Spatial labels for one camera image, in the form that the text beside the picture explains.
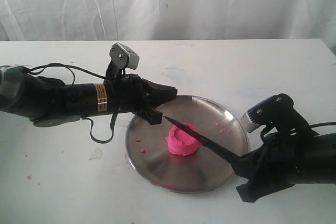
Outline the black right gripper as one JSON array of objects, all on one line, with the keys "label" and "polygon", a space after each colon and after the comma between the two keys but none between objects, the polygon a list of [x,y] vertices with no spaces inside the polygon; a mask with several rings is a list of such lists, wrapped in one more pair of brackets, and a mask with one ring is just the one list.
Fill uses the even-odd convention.
[{"label": "black right gripper", "polygon": [[251,177],[258,162],[258,176],[236,187],[241,200],[254,203],[295,184],[318,184],[318,150],[317,132],[312,136],[284,136],[278,132],[265,135],[262,150],[256,149],[231,162],[234,173],[240,177]]}]

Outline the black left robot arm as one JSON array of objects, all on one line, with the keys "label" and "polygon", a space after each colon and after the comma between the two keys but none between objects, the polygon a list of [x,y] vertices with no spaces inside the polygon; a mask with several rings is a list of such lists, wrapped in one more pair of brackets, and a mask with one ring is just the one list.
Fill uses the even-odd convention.
[{"label": "black left robot arm", "polygon": [[1,111],[28,118],[36,127],[51,127],[93,116],[133,113],[151,125],[161,124],[160,105],[177,89],[126,74],[102,83],[65,84],[34,77],[23,66],[1,67]]}]

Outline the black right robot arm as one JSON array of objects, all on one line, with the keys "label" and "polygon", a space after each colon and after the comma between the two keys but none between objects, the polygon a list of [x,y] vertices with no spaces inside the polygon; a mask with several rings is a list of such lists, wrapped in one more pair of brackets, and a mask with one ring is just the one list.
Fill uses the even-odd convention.
[{"label": "black right robot arm", "polygon": [[249,154],[254,167],[248,182],[237,186],[244,202],[296,184],[335,184],[335,134],[293,135],[264,144]]}]

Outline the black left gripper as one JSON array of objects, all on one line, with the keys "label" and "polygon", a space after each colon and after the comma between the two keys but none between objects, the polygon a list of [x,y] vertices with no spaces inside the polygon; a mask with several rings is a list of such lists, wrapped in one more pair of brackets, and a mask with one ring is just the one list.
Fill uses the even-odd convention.
[{"label": "black left gripper", "polygon": [[137,74],[105,79],[107,110],[105,115],[134,113],[150,125],[162,123],[162,113],[155,108],[176,98],[176,88],[151,82]]}]

